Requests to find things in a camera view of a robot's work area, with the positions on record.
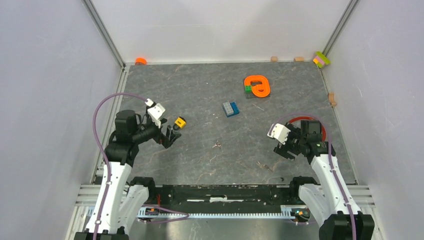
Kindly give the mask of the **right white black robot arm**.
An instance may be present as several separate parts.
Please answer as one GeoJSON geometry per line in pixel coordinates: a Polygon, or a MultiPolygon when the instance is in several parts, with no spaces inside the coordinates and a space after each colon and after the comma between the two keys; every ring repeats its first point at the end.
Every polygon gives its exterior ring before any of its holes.
{"type": "Polygon", "coordinates": [[[273,150],[276,154],[292,160],[304,156],[317,175],[317,180],[306,176],[293,178],[288,196],[295,204],[306,204],[319,225],[319,239],[372,239],[375,221],[354,201],[320,121],[309,117],[302,119],[300,126],[275,123],[267,136],[278,142],[273,150]]]}

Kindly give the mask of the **yellow black padlock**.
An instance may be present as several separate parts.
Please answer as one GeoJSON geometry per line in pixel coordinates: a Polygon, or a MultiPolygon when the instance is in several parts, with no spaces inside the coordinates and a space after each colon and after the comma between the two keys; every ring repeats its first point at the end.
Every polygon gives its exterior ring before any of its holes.
{"type": "Polygon", "coordinates": [[[186,120],[182,117],[179,116],[175,121],[174,121],[174,125],[172,126],[172,129],[174,131],[178,131],[182,128],[185,127],[185,125],[187,124],[186,120]]]}

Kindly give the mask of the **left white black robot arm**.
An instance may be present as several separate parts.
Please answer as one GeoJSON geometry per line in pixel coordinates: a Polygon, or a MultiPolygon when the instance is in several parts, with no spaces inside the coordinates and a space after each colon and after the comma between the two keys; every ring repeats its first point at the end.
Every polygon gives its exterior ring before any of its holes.
{"type": "Polygon", "coordinates": [[[127,188],[128,176],[139,153],[139,146],[149,140],[169,148],[181,134],[168,125],[162,133],[165,109],[154,106],[145,115],[133,110],[116,114],[115,130],[103,149],[105,170],[94,211],[76,240],[128,240],[131,227],[142,205],[151,204],[157,198],[155,182],[151,177],[134,177],[127,188]]]}

